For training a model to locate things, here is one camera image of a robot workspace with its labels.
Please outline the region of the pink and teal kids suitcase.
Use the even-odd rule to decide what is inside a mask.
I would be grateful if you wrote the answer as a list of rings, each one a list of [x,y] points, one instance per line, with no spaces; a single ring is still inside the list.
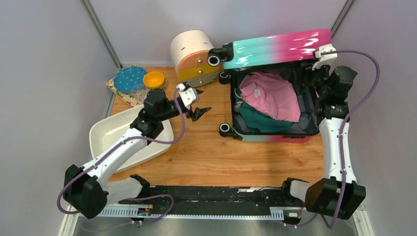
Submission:
[[[246,142],[299,142],[318,134],[314,84],[325,79],[331,59],[315,52],[332,48],[329,29],[311,29],[236,40],[208,51],[230,85],[232,122],[219,134]]]

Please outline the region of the pink t-shirt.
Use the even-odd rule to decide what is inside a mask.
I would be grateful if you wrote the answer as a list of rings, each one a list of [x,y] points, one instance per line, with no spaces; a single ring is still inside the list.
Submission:
[[[278,74],[268,72],[253,72],[249,75],[255,73],[279,76]],[[243,89],[241,90],[240,97],[256,110],[273,119],[298,122],[301,116],[298,96],[292,84],[290,82],[288,83],[290,86],[287,88],[284,85],[281,85],[279,88],[267,86],[267,93],[262,96],[261,89],[257,87],[257,82],[242,82],[241,86],[243,86]]]

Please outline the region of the white plastic basin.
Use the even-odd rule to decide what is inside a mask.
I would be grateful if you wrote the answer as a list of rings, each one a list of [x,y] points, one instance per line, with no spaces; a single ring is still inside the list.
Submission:
[[[138,116],[143,105],[120,112],[116,115],[105,118],[97,122],[89,132],[89,144],[92,158],[97,158],[106,151],[128,130],[130,124]],[[151,143],[140,152],[130,157],[117,172],[125,171],[130,168],[143,164],[165,152],[170,148],[170,144]]]

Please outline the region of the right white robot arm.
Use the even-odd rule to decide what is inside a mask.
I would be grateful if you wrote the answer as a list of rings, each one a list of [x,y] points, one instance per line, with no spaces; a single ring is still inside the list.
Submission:
[[[356,75],[347,66],[338,66],[332,72],[325,66],[309,73],[317,94],[315,115],[323,141],[323,176],[314,184],[288,178],[280,192],[283,204],[293,206],[301,201],[309,212],[347,220],[365,199],[366,189],[357,183],[351,165],[350,110],[345,101]]]

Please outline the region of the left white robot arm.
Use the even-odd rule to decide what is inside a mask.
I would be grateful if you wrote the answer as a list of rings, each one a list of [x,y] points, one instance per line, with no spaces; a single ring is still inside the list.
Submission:
[[[171,145],[179,142],[185,133],[185,119],[198,120],[207,108],[192,108],[199,100],[202,90],[185,83],[177,85],[174,98],[169,100],[163,89],[152,89],[147,93],[143,108],[130,124],[127,131],[97,158],[81,167],[71,165],[64,174],[64,186],[59,192],[56,204],[60,212],[70,214],[61,206],[65,200],[75,208],[72,214],[81,213],[87,219],[96,217],[107,205],[128,200],[138,204],[146,203],[150,190],[138,175],[124,180],[109,182],[109,178],[133,155],[152,143]],[[171,140],[157,139],[163,131],[163,122],[179,116],[181,133]]]

